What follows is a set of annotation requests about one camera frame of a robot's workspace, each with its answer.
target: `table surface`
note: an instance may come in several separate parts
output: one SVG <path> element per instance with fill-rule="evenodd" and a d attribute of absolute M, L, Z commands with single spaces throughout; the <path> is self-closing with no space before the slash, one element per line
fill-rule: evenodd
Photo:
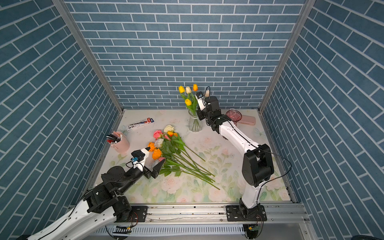
<path fill-rule="evenodd" d="M 258 144 L 269 144 L 257 110 L 244 109 L 239 111 L 243 115 L 254 116 L 256 124 L 254 126 L 237 124 L 238 128 Z M 152 118 L 154 123 L 128 132 L 124 131 L 124 125 L 146 118 Z M 127 171 L 128 168 L 125 163 L 130 161 L 131 152 L 147 147 L 150 142 L 154 142 L 153 132 L 156 130 L 163 131 L 165 126 L 170 124 L 175 127 L 175 132 L 180 134 L 186 145 L 206 160 L 204 162 L 196 155 L 191 155 L 194 161 L 215 174 L 215 186 L 220 190 L 194 176 L 183 173 L 179 177 L 175 177 L 175 173 L 166 177 L 159 175 L 156 179 L 146 179 L 143 176 L 124 194 L 129 202 L 238 202 L 247 184 L 241 174 L 243 154 L 206 124 L 203 124 L 203 129 L 200 132 L 189 131 L 188 120 L 187 110 L 125 110 L 118 130 L 124 133 L 131 146 L 126 154 L 119 154 L 114 149 L 109 149 L 94 185 L 100 184 L 102 182 L 100 175 L 106 173 L 113 166 L 122 166 Z M 275 173 L 271 179 L 280 176 L 275 157 L 272 156 L 272 158 Z M 150 153 L 145 165 L 152 169 L 153 163 L 152 153 Z M 267 183 L 262 188 L 260 200 L 290 200 L 283 180 L 280 178 Z"/>

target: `orange rose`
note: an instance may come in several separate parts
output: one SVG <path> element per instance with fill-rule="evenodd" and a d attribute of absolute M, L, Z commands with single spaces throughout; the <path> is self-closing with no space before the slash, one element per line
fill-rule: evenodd
<path fill-rule="evenodd" d="M 156 160 L 156 159 L 158 159 L 159 157 L 161 157 L 161 154 L 162 154 L 161 150 L 156 148 L 156 149 L 153 151 L 153 153 L 152 153 L 152 158 L 153 158 L 154 160 Z"/>
<path fill-rule="evenodd" d="M 153 152 L 155 150 L 155 144 L 153 142 L 150 142 L 148 144 L 148 147 L 150 147 L 151 149 L 149 150 L 150 152 Z"/>

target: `brick wallpaper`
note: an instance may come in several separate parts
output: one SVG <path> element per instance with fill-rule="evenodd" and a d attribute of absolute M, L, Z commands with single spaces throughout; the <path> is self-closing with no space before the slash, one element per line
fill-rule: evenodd
<path fill-rule="evenodd" d="M 317 0 L 265 111 L 319 239 L 384 238 L 383 13 Z"/>
<path fill-rule="evenodd" d="M 51 0 L 0 1 L 0 239 L 76 203 L 116 117 Z"/>
<path fill-rule="evenodd" d="M 185 108 L 177 86 L 211 86 L 256 108 L 305 0 L 66 1 L 125 108 Z"/>

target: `pen holder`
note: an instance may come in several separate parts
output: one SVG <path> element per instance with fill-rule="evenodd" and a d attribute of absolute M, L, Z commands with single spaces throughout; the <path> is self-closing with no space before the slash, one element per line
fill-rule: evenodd
<path fill-rule="evenodd" d="M 123 135 L 118 143 L 111 143 L 111 148 L 114 148 L 118 153 L 125 153 L 129 149 L 129 142 L 126 137 Z"/>

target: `white tulip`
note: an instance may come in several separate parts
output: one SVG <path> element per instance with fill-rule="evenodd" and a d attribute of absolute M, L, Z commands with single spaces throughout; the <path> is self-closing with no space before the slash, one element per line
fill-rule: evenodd
<path fill-rule="evenodd" d="M 160 148 L 163 146 L 164 139 L 159 138 L 155 141 L 155 147 Z"/>
<path fill-rule="evenodd" d="M 191 88 L 190 87 L 186 87 L 185 88 L 185 93 L 186 94 L 190 94 L 192 91 L 191 91 Z"/>
<path fill-rule="evenodd" d="M 164 132 L 167 133 L 168 131 L 171 131 L 173 132 L 175 130 L 174 126 L 172 125 L 167 125 L 165 128 L 164 128 Z"/>

